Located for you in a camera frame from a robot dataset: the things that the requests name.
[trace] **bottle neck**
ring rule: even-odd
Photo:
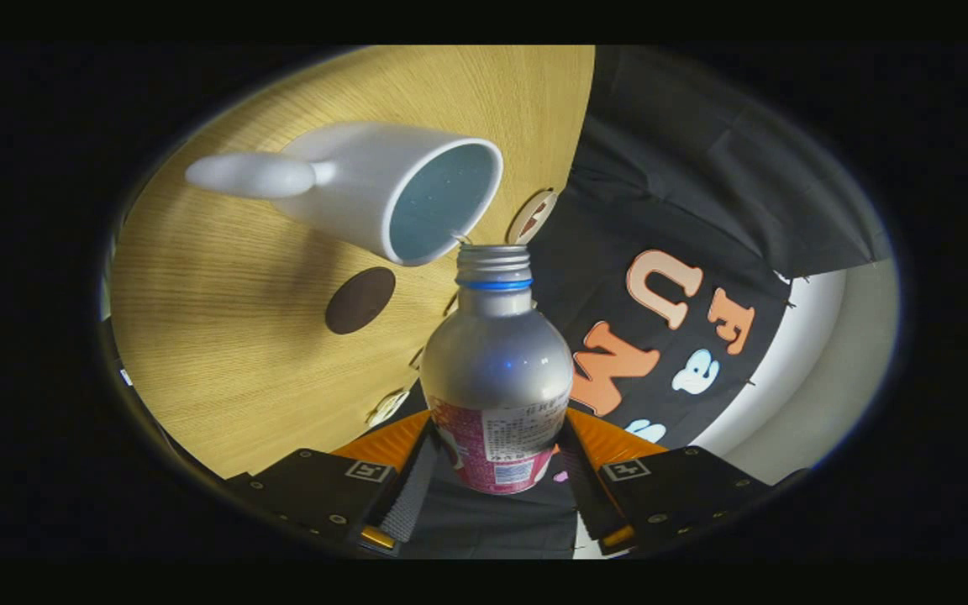
[[[458,290],[458,313],[479,315],[485,318],[502,318],[521,315],[533,310],[533,291],[530,288],[513,291]]]
[[[533,272],[523,245],[462,245],[455,281],[464,313],[494,318],[533,310]]]

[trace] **orange letter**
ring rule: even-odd
[[[585,372],[581,378],[573,372],[570,398],[585,403],[596,416],[607,416],[622,402],[622,393],[611,379],[615,376],[640,378],[652,371],[660,361],[659,351],[641,351],[629,342],[611,334],[608,322],[596,322],[585,334],[585,347],[607,349],[607,354],[580,351],[573,354],[573,363]]]
[[[708,321],[713,324],[718,320],[725,322],[715,326],[715,334],[730,342],[727,352],[731,355],[741,353],[745,347],[745,338],[750,334],[750,325],[753,325],[753,315],[756,315],[756,309],[740,307],[734,300],[727,298],[727,292],[723,288],[715,288],[712,306],[708,308]]]
[[[645,283],[645,280],[649,279],[649,273],[660,273],[679,284],[687,296],[692,296],[697,294],[700,288],[704,271],[685,265],[676,257],[660,250],[645,250],[634,258],[633,265],[630,265],[629,271],[626,271],[626,291],[629,295],[667,320],[670,329],[679,329],[685,321],[689,306],[684,302],[670,302],[649,290],[648,283]]]

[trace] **blue ring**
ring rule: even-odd
[[[523,290],[533,284],[533,279],[522,281],[457,281],[458,286],[469,290]]]

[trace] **white mug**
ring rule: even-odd
[[[197,187],[269,200],[405,266],[450,252],[483,217],[501,177],[491,141],[379,122],[323,126],[280,153],[203,157],[185,172]]]

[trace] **mug handle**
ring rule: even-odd
[[[316,170],[283,153],[227,153],[193,162],[185,170],[185,180],[220,194],[270,200],[308,191],[316,183]]]

